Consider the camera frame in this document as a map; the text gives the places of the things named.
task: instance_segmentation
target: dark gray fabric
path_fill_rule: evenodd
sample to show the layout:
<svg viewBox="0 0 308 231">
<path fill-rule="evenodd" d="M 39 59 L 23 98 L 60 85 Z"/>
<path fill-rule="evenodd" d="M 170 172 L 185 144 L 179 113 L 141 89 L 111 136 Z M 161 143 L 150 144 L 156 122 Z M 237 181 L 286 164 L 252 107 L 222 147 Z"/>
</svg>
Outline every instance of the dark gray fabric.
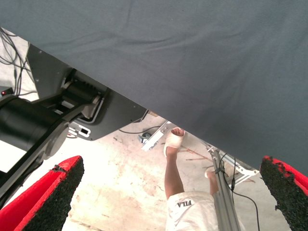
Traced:
<svg viewBox="0 0 308 231">
<path fill-rule="evenodd" d="M 304 174 L 308 2 L 6 0 L 0 25 L 258 168 Z"/>
</svg>

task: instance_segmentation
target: cable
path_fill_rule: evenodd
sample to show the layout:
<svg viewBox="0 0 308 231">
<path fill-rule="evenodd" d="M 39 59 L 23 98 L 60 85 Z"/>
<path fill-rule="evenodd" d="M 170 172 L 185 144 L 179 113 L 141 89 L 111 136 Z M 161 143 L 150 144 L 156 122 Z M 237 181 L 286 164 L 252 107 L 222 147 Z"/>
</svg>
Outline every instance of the cable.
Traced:
<svg viewBox="0 0 308 231">
<path fill-rule="evenodd" d="M 32 93 L 37 93 L 37 91 L 36 91 L 36 90 L 34 90 L 34 91 L 29 91 L 29 92 L 24 93 L 24 94 L 19 94 L 19 96 L 29 95 L 29 94 L 32 94 Z"/>
<path fill-rule="evenodd" d="M 155 127 L 151 127 L 151 128 L 148 128 L 147 130 L 144 130 L 144 131 L 141 131 L 141 132 L 128 132 L 128 131 L 122 131 L 121 129 L 119 129 L 120 132 L 123 132 L 123 133 L 126 133 L 126 134 L 140 134 L 140 133 L 144 133 L 148 130 L 151 130 L 153 128 L 160 128 L 160 126 L 155 126 Z"/>
<path fill-rule="evenodd" d="M 13 40 L 11 37 L 16 37 L 15 35 L 9 34 L 8 31 L 4 30 L 3 28 L 0 27 L 0 38 L 3 43 L 3 47 L 9 56 L 10 60 L 7 58 L 4 58 L 0 56 L 0 63 L 5 64 L 5 65 L 13 65 L 14 66 L 14 82 L 15 82 L 15 87 L 14 87 L 14 94 L 19 96 L 21 92 L 21 84 L 22 84 L 22 71 L 26 70 L 29 74 L 29 77 L 31 81 L 34 83 L 34 79 L 32 78 L 32 74 L 30 69 L 26 68 L 26 63 L 29 64 L 27 58 L 23 60 L 21 57 L 20 53 L 18 52 L 18 49 L 16 48 Z M 17 77 L 17 70 L 16 68 L 20 68 L 19 72 L 19 77 Z"/>
<path fill-rule="evenodd" d="M 222 159 L 223 159 L 225 156 L 226 156 L 226 154 L 224 154 L 223 157 L 220 159 L 219 167 L 220 167 L 220 163 L 221 163 Z M 255 208 L 256 208 L 256 214 L 257 214 L 257 226 L 258 226 L 258 231 L 260 231 L 259 212 L 258 212 L 257 204 L 256 204 L 255 201 L 254 201 L 253 199 L 251 199 L 250 197 L 245 196 L 245 195 L 242 195 L 242 194 L 239 194 L 239 193 L 237 193 L 237 192 L 234 191 L 234 188 L 235 188 L 235 177 L 234 177 L 234 174 L 235 174 L 235 167 L 236 167 L 236 159 L 234 158 L 233 179 L 232 179 L 231 188 L 229 187 L 229 184 L 227 183 L 227 180 L 226 180 L 226 177 L 225 177 L 225 172 L 223 172 L 223 178 L 224 178 L 225 183 L 227 184 L 228 188 L 231 190 L 232 194 L 234 193 L 235 195 L 238 195 L 238 196 L 247 198 L 247 199 L 251 200 L 251 201 L 254 203 Z"/>
</svg>

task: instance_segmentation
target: metal pole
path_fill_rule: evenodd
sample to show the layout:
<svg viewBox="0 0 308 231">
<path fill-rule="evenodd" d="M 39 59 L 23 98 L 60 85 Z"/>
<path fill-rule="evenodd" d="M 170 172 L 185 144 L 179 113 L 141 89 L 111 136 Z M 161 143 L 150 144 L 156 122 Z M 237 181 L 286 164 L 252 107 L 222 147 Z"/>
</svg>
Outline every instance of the metal pole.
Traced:
<svg viewBox="0 0 308 231">
<path fill-rule="evenodd" d="M 239 221 L 236 215 L 231 193 L 223 176 L 223 166 L 219 166 L 220 154 L 218 150 L 212 153 L 214 169 L 216 172 L 218 192 L 215 200 L 215 210 L 220 231 L 240 231 Z"/>
</svg>

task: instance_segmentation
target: white shorts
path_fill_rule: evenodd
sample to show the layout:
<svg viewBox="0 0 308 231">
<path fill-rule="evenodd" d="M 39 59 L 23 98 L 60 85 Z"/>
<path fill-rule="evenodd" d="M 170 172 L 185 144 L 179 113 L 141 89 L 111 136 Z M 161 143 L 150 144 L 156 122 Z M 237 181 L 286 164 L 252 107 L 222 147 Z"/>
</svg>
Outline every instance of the white shorts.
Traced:
<svg viewBox="0 0 308 231">
<path fill-rule="evenodd" d="M 181 192 L 169 197 L 166 231 L 217 231 L 214 198 L 206 192 Z"/>
</svg>

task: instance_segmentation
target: fila logo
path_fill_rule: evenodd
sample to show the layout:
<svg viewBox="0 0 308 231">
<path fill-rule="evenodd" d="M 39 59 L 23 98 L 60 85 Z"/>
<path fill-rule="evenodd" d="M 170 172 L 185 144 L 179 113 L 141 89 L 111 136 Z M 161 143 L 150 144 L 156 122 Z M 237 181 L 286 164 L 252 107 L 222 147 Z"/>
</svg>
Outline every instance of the fila logo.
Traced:
<svg viewBox="0 0 308 231">
<path fill-rule="evenodd" d="M 192 205 L 192 201 L 184 201 L 184 202 L 180 202 L 178 203 L 178 206 L 181 207 L 181 205 L 185 206 L 189 206 Z"/>
</svg>

